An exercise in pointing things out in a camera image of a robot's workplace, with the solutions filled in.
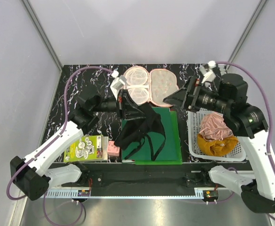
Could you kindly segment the black bra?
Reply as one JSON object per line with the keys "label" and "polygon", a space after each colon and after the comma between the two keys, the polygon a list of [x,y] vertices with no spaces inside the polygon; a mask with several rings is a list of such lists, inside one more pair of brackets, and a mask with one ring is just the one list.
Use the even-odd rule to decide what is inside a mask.
{"label": "black bra", "polygon": [[[139,143],[135,149],[133,149],[127,156],[125,156],[125,160],[128,160],[130,157],[141,150],[145,143],[145,139],[147,139],[150,148],[151,160],[155,161],[163,150],[166,142],[165,129],[161,122],[161,115],[156,113],[149,103],[142,104],[138,107],[138,109],[145,114],[145,118],[127,121],[122,129],[122,132],[114,142],[114,145],[123,150],[127,149],[131,143]],[[164,140],[157,151],[154,151],[152,139],[149,136],[150,132],[161,134],[164,137]]]}

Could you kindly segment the pink floral mesh laundry bag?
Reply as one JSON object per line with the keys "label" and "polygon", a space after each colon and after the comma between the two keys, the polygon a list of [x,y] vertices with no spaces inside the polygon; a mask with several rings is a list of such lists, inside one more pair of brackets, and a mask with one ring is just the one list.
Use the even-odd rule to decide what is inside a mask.
{"label": "pink floral mesh laundry bag", "polygon": [[133,66],[125,71],[124,76],[125,88],[138,105],[147,102],[158,107],[170,107],[163,100],[179,89],[176,75],[167,69],[153,69],[148,72],[141,66]]}

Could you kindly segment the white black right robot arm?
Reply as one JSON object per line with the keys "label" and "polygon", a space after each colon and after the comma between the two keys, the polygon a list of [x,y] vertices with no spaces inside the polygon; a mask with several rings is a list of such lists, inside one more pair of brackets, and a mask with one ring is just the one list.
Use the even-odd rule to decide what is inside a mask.
{"label": "white black right robot arm", "polygon": [[230,189],[241,196],[254,213],[275,213],[275,159],[270,160],[274,154],[267,143],[271,125],[258,107],[247,103],[247,89],[247,82],[234,73],[221,77],[216,92],[207,90],[202,80],[190,77],[183,87],[163,101],[194,113],[202,108],[221,113],[244,148],[255,178],[243,177],[212,163],[202,169],[201,183],[207,187],[215,183]]}

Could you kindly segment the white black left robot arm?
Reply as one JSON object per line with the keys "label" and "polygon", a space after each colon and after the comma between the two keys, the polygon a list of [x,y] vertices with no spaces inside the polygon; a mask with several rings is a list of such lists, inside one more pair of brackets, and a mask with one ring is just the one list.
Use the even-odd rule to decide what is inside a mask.
{"label": "white black left robot arm", "polygon": [[145,118],[145,113],[130,97],[126,89],[121,89],[116,97],[102,98],[97,91],[81,91],[77,97],[78,105],[65,116],[65,122],[51,138],[24,158],[14,157],[10,161],[11,179],[6,188],[10,194],[11,185],[16,185],[23,194],[34,201],[43,196],[48,189],[66,183],[84,186],[88,174],[77,163],[51,169],[50,166],[66,148],[86,135],[99,121],[96,112],[115,112],[123,120]]}

